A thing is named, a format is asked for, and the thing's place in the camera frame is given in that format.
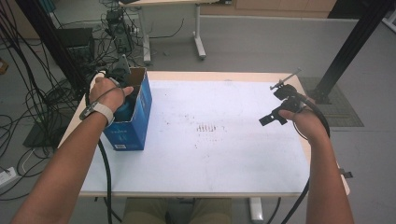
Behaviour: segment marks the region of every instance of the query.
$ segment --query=person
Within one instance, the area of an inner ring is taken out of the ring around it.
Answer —
[[[122,105],[123,97],[132,90],[132,87],[115,88],[115,84],[110,79],[97,77],[90,93],[90,102],[99,99],[99,103],[106,105],[114,113]],[[298,114],[281,110],[279,115],[293,120],[312,147],[306,223],[353,223],[332,144],[318,118],[307,109]],[[96,144],[106,124],[107,119],[104,115],[93,112],[70,133],[35,183],[32,192],[12,219],[12,223],[41,224],[69,221],[91,165]],[[143,202],[137,199],[128,201],[123,223],[129,219],[133,221],[136,213],[145,213],[136,212],[143,207]],[[223,218],[223,223],[231,223],[231,199],[216,201],[219,204],[205,199],[197,202],[194,205],[196,212],[193,212],[193,219],[197,222],[194,224],[210,223],[207,220],[216,217]]]

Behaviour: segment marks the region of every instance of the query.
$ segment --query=finger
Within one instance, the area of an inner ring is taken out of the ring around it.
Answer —
[[[289,110],[279,110],[278,114],[284,119],[293,120],[294,113]]]
[[[134,90],[134,88],[133,88],[133,87],[125,87],[125,88],[122,89],[122,90],[124,91],[125,95],[127,96],[127,95],[129,95],[129,94],[132,93],[132,91]]]
[[[105,79],[105,78],[104,77],[96,77],[95,83],[101,82],[103,79]]]

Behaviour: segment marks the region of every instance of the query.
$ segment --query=cardboard box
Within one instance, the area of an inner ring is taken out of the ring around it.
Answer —
[[[134,86],[132,94],[137,94],[134,113],[128,121],[114,121],[104,133],[117,151],[143,150],[152,101],[146,68],[131,68],[131,75],[125,80]]]

